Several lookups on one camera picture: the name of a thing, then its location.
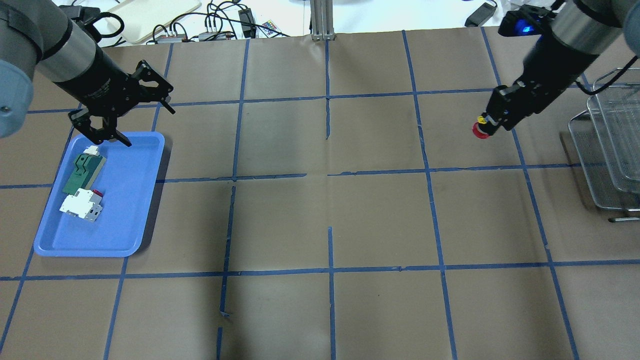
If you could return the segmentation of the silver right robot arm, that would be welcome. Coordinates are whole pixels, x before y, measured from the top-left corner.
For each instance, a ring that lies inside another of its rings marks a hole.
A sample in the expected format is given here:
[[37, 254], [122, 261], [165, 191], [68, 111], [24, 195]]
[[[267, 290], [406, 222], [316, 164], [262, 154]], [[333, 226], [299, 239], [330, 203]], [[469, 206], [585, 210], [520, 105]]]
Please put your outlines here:
[[508, 11], [498, 28], [501, 36], [538, 39], [523, 60], [522, 74], [493, 89], [473, 134], [487, 139], [499, 128], [510, 131], [571, 85], [581, 88], [579, 76], [621, 35], [638, 55], [639, 10], [637, 0], [556, 0], [549, 9], [523, 5]]

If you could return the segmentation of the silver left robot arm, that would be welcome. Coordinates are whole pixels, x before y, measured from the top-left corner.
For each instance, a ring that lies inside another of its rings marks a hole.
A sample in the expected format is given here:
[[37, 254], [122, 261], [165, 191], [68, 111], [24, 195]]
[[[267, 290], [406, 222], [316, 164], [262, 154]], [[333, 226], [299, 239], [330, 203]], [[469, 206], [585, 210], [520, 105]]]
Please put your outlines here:
[[1, 2], [2, 138], [25, 123], [34, 98], [37, 71], [65, 91], [81, 109], [71, 125], [95, 145], [118, 141], [131, 146], [118, 119], [140, 103], [160, 103], [170, 113], [174, 87], [146, 61], [126, 73], [77, 23], [50, 0]]

